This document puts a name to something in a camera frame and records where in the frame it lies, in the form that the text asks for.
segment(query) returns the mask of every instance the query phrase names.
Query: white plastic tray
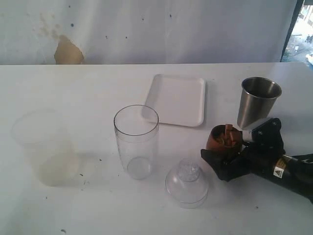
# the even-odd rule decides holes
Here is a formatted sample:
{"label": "white plastic tray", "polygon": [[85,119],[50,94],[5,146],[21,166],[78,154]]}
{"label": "white plastic tray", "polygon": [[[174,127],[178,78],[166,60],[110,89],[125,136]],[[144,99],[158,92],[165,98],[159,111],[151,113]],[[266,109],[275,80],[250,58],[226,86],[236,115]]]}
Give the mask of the white plastic tray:
{"label": "white plastic tray", "polygon": [[202,78],[157,74],[145,105],[158,113],[160,123],[195,127],[203,122],[204,95]]}

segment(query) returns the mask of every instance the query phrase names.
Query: stainless steel cup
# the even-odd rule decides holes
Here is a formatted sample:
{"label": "stainless steel cup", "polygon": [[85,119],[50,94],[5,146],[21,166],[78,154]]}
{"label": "stainless steel cup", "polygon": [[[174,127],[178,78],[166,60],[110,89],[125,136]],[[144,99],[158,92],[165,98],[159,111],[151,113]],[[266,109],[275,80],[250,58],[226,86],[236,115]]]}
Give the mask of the stainless steel cup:
{"label": "stainless steel cup", "polygon": [[268,116],[282,90],[277,83],[263,77],[247,78],[241,86],[243,92],[237,124],[244,129],[255,121]]}

